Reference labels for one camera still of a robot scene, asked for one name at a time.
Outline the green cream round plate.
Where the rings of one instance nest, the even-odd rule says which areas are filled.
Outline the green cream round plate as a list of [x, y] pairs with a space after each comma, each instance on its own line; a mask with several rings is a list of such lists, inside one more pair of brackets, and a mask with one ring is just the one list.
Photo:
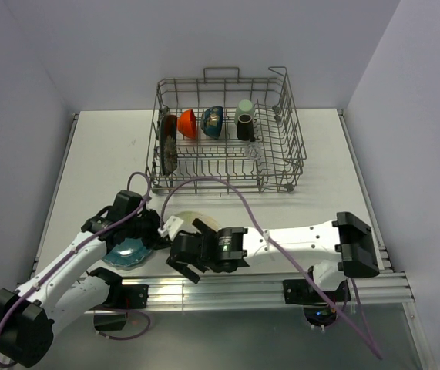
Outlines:
[[195, 219], [202, 221], [215, 231], [220, 229], [220, 224], [216, 220], [210, 216], [207, 216], [206, 214], [196, 211], [182, 211], [177, 214], [173, 214], [166, 220], [163, 229], [170, 237], [176, 236], [179, 231], [196, 233], [198, 230], [193, 226]]

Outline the teal scalloped plate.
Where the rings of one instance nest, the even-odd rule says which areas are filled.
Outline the teal scalloped plate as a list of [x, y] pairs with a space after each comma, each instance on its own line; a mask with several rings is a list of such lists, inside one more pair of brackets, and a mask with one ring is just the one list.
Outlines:
[[116, 268], [131, 268], [143, 263], [152, 251], [144, 246], [141, 239], [126, 238], [116, 245], [102, 261]]

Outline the clear drinking glass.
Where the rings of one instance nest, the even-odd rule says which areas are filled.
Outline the clear drinking glass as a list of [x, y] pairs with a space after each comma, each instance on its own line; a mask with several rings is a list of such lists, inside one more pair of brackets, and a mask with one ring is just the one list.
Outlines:
[[249, 142], [245, 147], [244, 154], [249, 160], [259, 160], [262, 155], [260, 144], [256, 142]]

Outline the black floral square plate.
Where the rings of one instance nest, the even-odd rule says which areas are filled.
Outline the black floral square plate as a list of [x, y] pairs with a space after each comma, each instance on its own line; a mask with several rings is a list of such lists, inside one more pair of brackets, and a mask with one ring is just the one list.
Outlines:
[[177, 117], [167, 114], [160, 123], [159, 154], [161, 174], [171, 175], [177, 168]]

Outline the black mug brown inside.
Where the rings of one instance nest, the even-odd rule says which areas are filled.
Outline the black mug brown inside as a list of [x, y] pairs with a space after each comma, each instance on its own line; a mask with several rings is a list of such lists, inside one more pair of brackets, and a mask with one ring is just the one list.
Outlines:
[[242, 141], [255, 141], [254, 118], [250, 114], [241, 114], [237, 119], [237, 138]]

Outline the orange bowl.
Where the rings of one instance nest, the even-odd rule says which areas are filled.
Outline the orange bowl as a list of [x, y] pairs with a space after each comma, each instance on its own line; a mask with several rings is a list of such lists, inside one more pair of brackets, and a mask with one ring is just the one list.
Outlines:
[[188, 139], [195, 140], [197, 138], [196, 115], [192, 109], [181, 113], [177, 120], [177, 129]]

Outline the blue patterned bowl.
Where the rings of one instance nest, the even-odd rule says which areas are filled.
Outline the blue patterned bowl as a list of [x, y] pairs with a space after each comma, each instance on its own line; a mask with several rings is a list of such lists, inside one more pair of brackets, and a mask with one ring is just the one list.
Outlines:
[[223, 128], [223, 107], [212, 106], [201, 117], [202, 131], [210, 138], [219, 139]]

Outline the light green plastic cup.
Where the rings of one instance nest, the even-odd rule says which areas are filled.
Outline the light green plastic cup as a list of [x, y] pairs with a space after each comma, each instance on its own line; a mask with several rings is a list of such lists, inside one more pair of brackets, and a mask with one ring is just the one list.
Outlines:
[[242, 99], [237, 104], [237, 108], [235, 110], [234, 123], [237, 124], [239, 121], [239, 117], [242, 115], [248, 115], [250, 117], [254, 117], [254, 105], [249, 99]]

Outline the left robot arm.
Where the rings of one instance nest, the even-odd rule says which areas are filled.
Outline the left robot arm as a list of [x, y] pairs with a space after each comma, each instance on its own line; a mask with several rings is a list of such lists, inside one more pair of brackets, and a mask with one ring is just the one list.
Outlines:
[[36, 365], [58, 333], [86, 311], [127, 307], [122, 277], [91, 266], [126, 240], [159, 245], [160, 217], [150, 196], [121, 190], [109, 206], [87, 219], [69, 246], [15, 290], [0, 289], [0, 369]]

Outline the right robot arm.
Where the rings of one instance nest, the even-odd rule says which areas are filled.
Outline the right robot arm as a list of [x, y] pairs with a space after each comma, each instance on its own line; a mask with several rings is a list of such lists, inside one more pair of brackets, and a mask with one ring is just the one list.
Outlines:
[[[195, 231], [186, 230], [188, 226]], [[380, 273], [371, 227], [350, 212], [339, 212], [334, 220], [314, 226], [263, 231], [215, 230], [198, 217], [188, 223], [173, 215], [158, 234], [171, 243], [167, 264], [194, 283], [200, 272], [233, 273], [295, 261], [311, 277], [308, 295], [321, 301], [347, 278], [374, 278]]]

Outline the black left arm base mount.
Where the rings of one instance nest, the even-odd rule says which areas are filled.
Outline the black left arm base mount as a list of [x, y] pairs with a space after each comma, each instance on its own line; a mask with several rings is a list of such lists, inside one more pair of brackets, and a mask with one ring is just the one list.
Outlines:
[[149, 286], [147, 284], [124, 284], [102, 304], [96, 306], [93, 326], [97, 331], [122, 331], [130, 323], [131, 310], [144, 309], [147, 305]]

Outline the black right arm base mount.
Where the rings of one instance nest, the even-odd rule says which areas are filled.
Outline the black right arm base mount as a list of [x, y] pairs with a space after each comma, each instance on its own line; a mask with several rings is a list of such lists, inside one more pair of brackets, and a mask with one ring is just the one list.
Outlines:
[[[284, 303], [299, 305], [303, 308], [304, 320], [311, 330], [324, 332], [338, 320], [338, 313], [313, 289], [305, 279], [286, 279], [282, 281]], [[348, 282], [343, 281], [335, 291], [324, 292], [333, 304], [341, 303], [345, 311], [351, 300]]]

